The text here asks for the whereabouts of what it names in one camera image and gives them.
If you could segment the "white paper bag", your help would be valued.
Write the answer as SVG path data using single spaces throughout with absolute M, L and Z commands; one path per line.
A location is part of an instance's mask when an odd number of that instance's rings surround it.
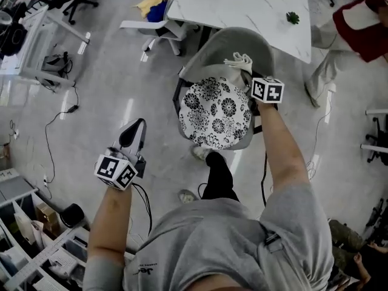
M 33 234 L 33 227 L 31 224 L 31 220 L 23 213 L 18 212 L 14 214 L 15 221 L 18 225 L 18 229 L 22 235 L 22 237 L 30 244 L 35 243 L 35 236 Z

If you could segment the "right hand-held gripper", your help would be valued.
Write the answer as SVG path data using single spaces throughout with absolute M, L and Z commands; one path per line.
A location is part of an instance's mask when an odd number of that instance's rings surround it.
M 280 104 L 283 100 L 284 83 L 278 79 L 253 78 L 251 97 L 267 104 Z

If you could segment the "white work table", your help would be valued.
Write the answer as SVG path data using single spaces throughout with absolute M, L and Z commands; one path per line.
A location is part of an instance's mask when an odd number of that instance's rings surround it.
M 13 56 L 6 56 L 0 62 L 0 76 L 20 76 L 31 80 L 47 79 L 64 85 L 74 85 L 71 81 L 42 69 L 44 58 L 49 53 L 49 45 L 56 29 L 62 27 L 83 43 L 88 44 L 89 33 L 80 33 L 62 18 L 55 16 L 48 7 L 42 7 L 19 21 L 27 29 L 27 35 L 20 51 Z

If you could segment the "person's shoe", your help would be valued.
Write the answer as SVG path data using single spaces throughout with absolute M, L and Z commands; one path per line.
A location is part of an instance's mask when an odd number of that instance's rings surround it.
M 212 149 L 203 148 L 197 145 L 191 146 L 190 150 L 195 158 L 200 159 L 202 161 L 205 161 L 209 153 L 212 152 Z
M 183 189 L 178 192 L 178 198 L 183 204 L 196 201 L 198 198 L 189 190 Z

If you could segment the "blue cloth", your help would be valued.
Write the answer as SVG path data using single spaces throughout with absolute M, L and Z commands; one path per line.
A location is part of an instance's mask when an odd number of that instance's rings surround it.
M 161 1 L 158 5 L 151 6 L 147 14 L 148 22 L 161 22 L 164 20 L 167 1 Z

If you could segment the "grey shell chair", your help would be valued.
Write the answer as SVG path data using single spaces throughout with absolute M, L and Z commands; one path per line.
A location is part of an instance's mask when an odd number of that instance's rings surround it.
M 215 33 L 181 70 L 173 96 L 173 103 L 178 117 L 181 101 L 186 91 L 191 85 L 204 78 L 222 76 L 246 94 L 252 112 L 251 129 L 239 143 L 224 150 L 244 149 L 250 144 L 253 135 L 262 131 L 262 127 L 256 124 L 256 118 L 260 116 L 258 100 L 250 95 L 252 82 L 246 85 L 246 82 L 241 80 L 234 81 L 232 70 L 224 64 L 224 59 L 233 59 L 234 52 L 247 54 L 252 59 L 252 79 L 273 77 L 273 53 L 268 42 L 258 33 L 246 28 L 225 28 Z M 185 139 L 188 139 L 182 131 L 180 122 L 178 130 Z

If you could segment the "white desk frame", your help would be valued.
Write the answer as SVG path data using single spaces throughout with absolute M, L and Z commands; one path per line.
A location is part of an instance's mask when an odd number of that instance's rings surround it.
M 367 134 L 365 139 L 372 140 L 372 144 L 361 144 L 360 149 L 371 151 L 372 154 L 367 158 L 367 163 L 371 163 L 374 159 L 388 166 L 388 109 L 370 109 L 366 110 L 365 114 L 373 115 L 372 121 L 376 124 L 377 135 Z M 378 115 L 385 115 L 385 128 L 381 128 Z

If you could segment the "person's right forearm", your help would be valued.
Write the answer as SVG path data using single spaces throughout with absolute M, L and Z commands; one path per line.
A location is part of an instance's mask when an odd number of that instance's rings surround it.
M 264 144 L 275 192 L 309 182 L 306 163 L 292 134 L 272 104 L 258 103 Z

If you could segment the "person's left forearm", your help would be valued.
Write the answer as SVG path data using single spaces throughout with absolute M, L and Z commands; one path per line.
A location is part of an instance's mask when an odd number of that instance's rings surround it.
M 90 230 L 89 258 L 98 256 L 124 263 L 131 203 L 131 188 L 107 188 Z

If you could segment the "white storage shelf unit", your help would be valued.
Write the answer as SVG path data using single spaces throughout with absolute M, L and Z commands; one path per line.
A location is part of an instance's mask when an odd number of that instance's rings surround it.
M 89 231 L 84 220 L 60 234 L 43 229 L 36 206 L 47 204 L 15 169 L 0 170 L 0 289 L 5 291 L 82 291 Z M 15 213 L 30 220 L 35 243 L 21 235 Z

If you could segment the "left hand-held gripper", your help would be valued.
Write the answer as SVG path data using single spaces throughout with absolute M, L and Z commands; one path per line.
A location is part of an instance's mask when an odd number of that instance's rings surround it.
M 146 161 L 140 151 L 144 147 L 147 124 L 145 119 L 130 121 L 119 132 L 118 144 L 127 153 L 108 147 L 95 164 L 94 175 L 109 187 L 126 190 L 134 178 L 143 178 Z

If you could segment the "floral round seat cushion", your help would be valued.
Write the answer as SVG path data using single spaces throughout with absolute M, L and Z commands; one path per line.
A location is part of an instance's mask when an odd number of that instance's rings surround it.
M 246 94 L 220 76 L 191 85 L 181 101 L 178 118 L 184 135 L 196 145 L 224 150 L 248 134 L 252 112 Z

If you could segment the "person's grey t-shirt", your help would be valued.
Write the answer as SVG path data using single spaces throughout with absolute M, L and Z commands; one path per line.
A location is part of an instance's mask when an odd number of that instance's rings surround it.
M 325 291 L 333 267 L 323 208 L 308 184 L 271 194 L 259 220 L 238 201 L 197 200 L 164 215 L 126 266 L 87 261 L 84 291 L 184 291 L 225 275 L 253 291 Z

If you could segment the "yellow cloth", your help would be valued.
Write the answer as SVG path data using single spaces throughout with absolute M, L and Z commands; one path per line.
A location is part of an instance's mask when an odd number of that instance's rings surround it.
M 154 6 L 159 5 L 162 2 L 163 0 L 143 0 L 140 3 L 134 5 L 134 7 L 140 10 L 142 18 L 146 18 L 146 16 L 150 12 L 150 9 Z

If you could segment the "person's left shoe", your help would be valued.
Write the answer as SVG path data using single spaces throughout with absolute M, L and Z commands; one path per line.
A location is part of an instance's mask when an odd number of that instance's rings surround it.
M 198 198 L 189 190 L 183 189 L 178 192 L 178 198 L 183 204 L 196 201 Z

